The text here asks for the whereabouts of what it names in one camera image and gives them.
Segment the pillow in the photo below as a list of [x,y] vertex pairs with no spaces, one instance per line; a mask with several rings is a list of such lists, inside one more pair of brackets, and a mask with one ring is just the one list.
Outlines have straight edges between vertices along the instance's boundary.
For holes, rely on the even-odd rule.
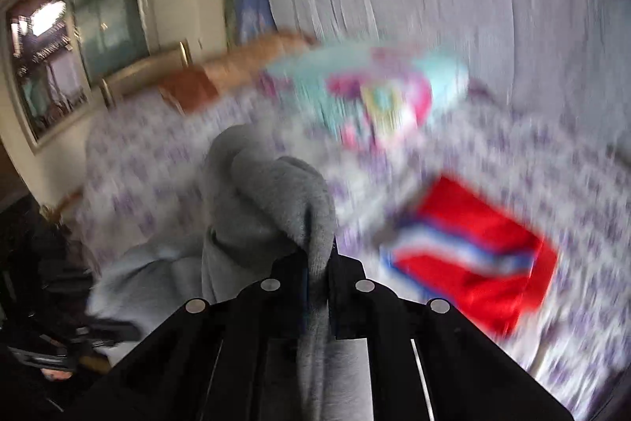
[[169,75],[159,86],[162,98],[182,115],[189,115],[212,103],[219,92],[199,67],[188,67]]
[[279,31],[266,33],[250,43],[229,51],[203,65],[220,93],[250,84],[265,65],[285,54],[308,50],[313,40],[302,34]]
[[345,146],[384,150],[465,97],[452,55],[411,44],[340,43],[268,66],[260,86],[324,124]]

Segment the white stripe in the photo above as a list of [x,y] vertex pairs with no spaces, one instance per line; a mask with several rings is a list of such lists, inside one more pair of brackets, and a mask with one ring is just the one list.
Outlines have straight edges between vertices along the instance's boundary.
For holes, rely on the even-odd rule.
[[485,276],[505,277],[520,273],[529,275],[532,270],[532,265],[525,266],[523,259],[519,257],[498,256],[496,259],[485,260],[481,255],[471,252],[470,247],[465,241],[446,243],[431,234],[431,231],[415,226],[401,230],[396,240],[383,245],[382,249],[391,254],[390,260],[393,262],[421,253]]
[[421,366],[421,358],[418,356],[418,350],[416,349],[416,342],[412,341],[412,350],[414,351],[414,357],[416,358],[416,367],[418,368],[418,374],[421,377],[421,385],[423,386],[423,394],[425,396],[425,404],[427,405],[427,413],[429,414],[430,421],[434,421],[433,408],[431,408],[430,391],[427,389],[427,382],[425,381],[425,373],[423,373],[423,366]]

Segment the brown cushion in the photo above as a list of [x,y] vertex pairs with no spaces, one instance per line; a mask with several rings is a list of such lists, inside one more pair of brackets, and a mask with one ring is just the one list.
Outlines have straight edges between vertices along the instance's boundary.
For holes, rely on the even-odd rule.
[[201,110],[219,97],[215,85],[198,67],[188,67],[169,75],[160,83],[159,91],[162,98],[182,115]]
[[263,34],[250,43],[204,64],[204,71],[220,93],[250,83],[259,70],[285,54],[308,50],[313,40],[289,31]]

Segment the blue stripe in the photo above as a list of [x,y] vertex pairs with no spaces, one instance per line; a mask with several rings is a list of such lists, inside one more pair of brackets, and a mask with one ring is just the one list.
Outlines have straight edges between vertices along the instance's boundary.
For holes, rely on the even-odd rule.
[[505,254],[498,254],[488,248],[484,248],[470,238],[463,237],[460,234],[455,234],[453,231],[447,231],[439,224],[429,221],[425,217],[417,219],[411,217],[403,218],[398,224],[401,228],[414,228],[419,227],[425,233],[430,234],[431,237],[446,245],[458,245],[466,249],[476,259],[488,264],[490,266],[498,266],[505,260],[513,261],[513,266],[516,270],[531,270],[534,266],[535,251],[534,249],[517,249]]
[[422,303],[427,303],[432,298],[444,298],[445,300],[447,300],[452,305],[455,305],[454,301],[451,300],[447,295],[445,295],[443,293],[439,293],[439,292],[437,292],[437,291],[435,291],[433,289],[428,288],[421,281],[419,281],[415,277],[412,277],[411,275],[409,275],[407,271],[399,268],[396,263],[392,262],[391,257],[392,256],[390,254],[382,253],[381,254],[381,261],[389,269],[391,269],[393,272],[395,272],[396,275],[398,275],[399,277],[405,279],[406,282],[408,282],[411,286],[413,286],[416,290],[418,290],[419,294],[421,295],[421,298],[425,299],[425,302],[422,302]]

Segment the window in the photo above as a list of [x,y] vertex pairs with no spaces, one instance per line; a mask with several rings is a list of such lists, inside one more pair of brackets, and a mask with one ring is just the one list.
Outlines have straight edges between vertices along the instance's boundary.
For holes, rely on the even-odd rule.
[[137,0],[72,0],[72,7],[91,85],[149,55]]
[[36,142],[87,104],[102,77],[148,55],[138,0],[18,0],[6,19],[17,91]]
[[35,138],[86,102],[60,0],[20,0],[7,12],[13,72]]

